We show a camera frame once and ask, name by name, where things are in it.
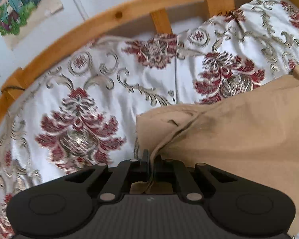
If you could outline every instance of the ribbed black surface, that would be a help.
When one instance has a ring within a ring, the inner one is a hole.
[[[18,235],[16,239],[28,237]],[[216,226],[201,206],[186,204],[177,195],[126,195],[100,207],[92,221],[61,239],[238,239]],[[271,237],[289,239],[287,235]]]

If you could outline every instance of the brown fabric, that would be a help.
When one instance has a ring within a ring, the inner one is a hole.
[[[212,105],[175,105],[137,116],[140,149],[151,161],[204,162],[292,198],[299,232],[299,66],[254,91]]]

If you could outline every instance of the bedding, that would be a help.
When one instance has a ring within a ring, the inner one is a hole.
[[[299,9],[287,0],[253,0],[178,35],[88,43],[39,77],[0,126],[0,238],[13,235],[6,207],[19,191],[140,157],[136,115],[212,104],[297,64]]]

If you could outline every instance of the wooden bed frame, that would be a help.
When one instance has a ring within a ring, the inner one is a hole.
[[[23,93],[6,89],[10,86],[28,88],[34,80],[50,67],[99,35],[124,23],[150,14],[158,33],[172,33],[165,8],[203,0],[133,0],[87,20],[45,49],[24,69],[18,68],[1,87],[0,123],[10,105]],[[299,8],[299,0],[290,0]],[[207,0],[209,16],[224,14],[235,9],[234,0]]]

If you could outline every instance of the white patterned fabric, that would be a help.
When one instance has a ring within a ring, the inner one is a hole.
[[[286,0],[254,0],[178,36],[86,45],[38,78],[0,127],[0,237],[13,235],[5,210],[19,191],[139,157],[136,115],[211,104],[298,63],[299,10]]]

